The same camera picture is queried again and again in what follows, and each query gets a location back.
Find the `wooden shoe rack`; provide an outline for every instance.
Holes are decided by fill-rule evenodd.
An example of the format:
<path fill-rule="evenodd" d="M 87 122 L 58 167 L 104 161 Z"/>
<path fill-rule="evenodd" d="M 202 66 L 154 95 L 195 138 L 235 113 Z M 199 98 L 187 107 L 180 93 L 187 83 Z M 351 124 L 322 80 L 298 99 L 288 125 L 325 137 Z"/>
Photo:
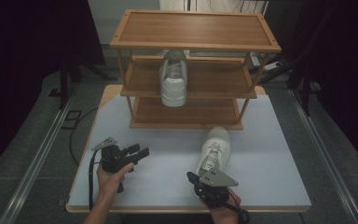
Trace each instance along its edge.
<path fill-rule="evenodd" d="M 281 51 L 261 14 L 127 10 L 110 43 L 117 49 L 132 128 L 242 130 L 241 119 L 270 53 Z M 129 64 L 123 50 L 129 51 Z M 179 107 L 161 102 L 162 56 L 134 55 L 136 49 L 189 49 L 246 52 L 243 58 L 187 57 L 187 101 Z M 247 68 L 251 52 L 265 57 L 254 77 Z M 239 108 L 237 99 L 245 99 Z"/>

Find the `gray floor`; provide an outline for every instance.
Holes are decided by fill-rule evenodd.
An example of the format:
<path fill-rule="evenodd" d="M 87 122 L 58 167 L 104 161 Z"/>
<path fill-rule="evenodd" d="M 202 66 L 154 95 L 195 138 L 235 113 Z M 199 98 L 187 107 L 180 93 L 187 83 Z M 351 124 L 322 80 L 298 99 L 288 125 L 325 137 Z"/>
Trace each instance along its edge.
<path fill-rule="evenodd" d="M 107 57 L 108 65 L 101 67 L 111 76 L 119 76 L 116 59 Z M 106 85 L 121 81 L 106 80 L 87 69 L 79 84 L 71 110 L 86 113 L 98 106 Z M 293 98 L 285 87 L 288 75 L 264 84 L 292 151 L 298 171 L 310 196 L 312 207 L 298 213 L 254 213 L 251 223 L 351 223 L 331 178 L 325 171 L 316 147 L 300 118 Z M 28 119 L 0 159 L 0 216 L 5 211 L 24 172 L 45 138 L 48 128 L 59 112 L 59 98 L 48 97 L 53 88 L 59 88 L 59 75 L 46 78 L 43 90 Z M 358 154 L 348 139 L 320 106 L 316 97 L 310 97 L 311 119 L 315 124 L 334 164 L 358 206 Z M 73 150 L 79 161 L 95 117 L 91 112 L 78 124 L 73 133 Z M 60 130 L 36 181 L 26 198 L 16 223 L 80 223 L 86 214 L 71 214 L 64 205 L 76 174 L 76 164 L 69 150 L 71 131 Z M 111 214 L 108 223 L 120 223 L 121 216 Z M 136 223 L 148 223 L 135 218 Z"/>

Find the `shoe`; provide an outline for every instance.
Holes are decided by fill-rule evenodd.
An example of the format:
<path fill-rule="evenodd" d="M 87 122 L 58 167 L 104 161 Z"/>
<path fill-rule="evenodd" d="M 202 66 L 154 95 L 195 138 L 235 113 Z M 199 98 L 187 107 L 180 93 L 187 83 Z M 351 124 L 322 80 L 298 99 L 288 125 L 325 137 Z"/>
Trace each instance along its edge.
<path fill-rule="evenodd" d="M 228 131 L 218 126 L 212 128 L 202 146 L 196 174 L 202 176 L 212 168 L 224 172 L 230 154 L 231 146 Z"/>
<path fill-rule="evenodd" d="M 161 101 L 167 106 L 181 106 L 186 103 L 187 65 L 186 56 L 179 49 L 165 54 L 159 68 Z"/>

